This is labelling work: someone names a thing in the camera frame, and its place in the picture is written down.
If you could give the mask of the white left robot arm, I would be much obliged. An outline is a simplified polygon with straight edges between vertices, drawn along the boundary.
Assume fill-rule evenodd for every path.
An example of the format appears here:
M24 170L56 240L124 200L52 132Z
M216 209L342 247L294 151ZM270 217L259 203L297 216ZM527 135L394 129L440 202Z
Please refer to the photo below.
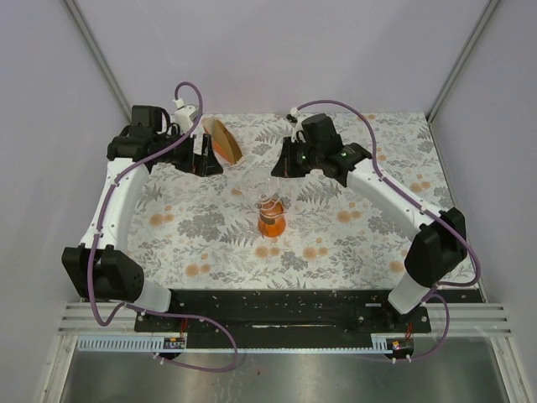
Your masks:
M202 137L195 153L198 107L177 101L169 115L163 108L135 105L132 122L107 146L107 174L91 224L61 262L80 297L117 301L153 311L153 322L172 332L182 312L170 304L171 291L145 279L143 268L127 255L128 230L144 184L158 163L200 177L220 175L211 138Z

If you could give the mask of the clear glass dripper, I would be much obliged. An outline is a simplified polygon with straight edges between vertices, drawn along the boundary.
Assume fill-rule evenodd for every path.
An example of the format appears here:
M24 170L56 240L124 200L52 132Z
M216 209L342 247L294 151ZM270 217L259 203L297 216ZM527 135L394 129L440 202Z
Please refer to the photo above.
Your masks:
M238 189L260 212L272 211L279 202L279 178L271 170L253 167L240 179Z

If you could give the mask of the orange coffee filter box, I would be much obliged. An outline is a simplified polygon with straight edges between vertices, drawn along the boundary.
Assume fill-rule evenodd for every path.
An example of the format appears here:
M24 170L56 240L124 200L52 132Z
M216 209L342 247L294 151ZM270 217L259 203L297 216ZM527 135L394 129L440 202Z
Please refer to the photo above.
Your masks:
M215 117L201 120L205 132L211 136L212 147L227 163L238 165L242 162L243 154L234 135L225 124Z

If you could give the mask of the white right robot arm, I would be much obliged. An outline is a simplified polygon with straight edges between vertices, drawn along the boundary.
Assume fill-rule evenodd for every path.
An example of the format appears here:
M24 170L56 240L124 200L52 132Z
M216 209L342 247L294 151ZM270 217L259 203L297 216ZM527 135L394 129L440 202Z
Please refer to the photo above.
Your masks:
M375 165L372 154L360 144L344 144L326 114L305 117L293 113L286 118L293 131L283 139L273 176L302 178L321 170L324 176L365 196L410 240L406 272L388 294L391 306L381 313L389 331L403 331L412 321L411 311L467 257L463 214L456 208L443 211L411 193Z

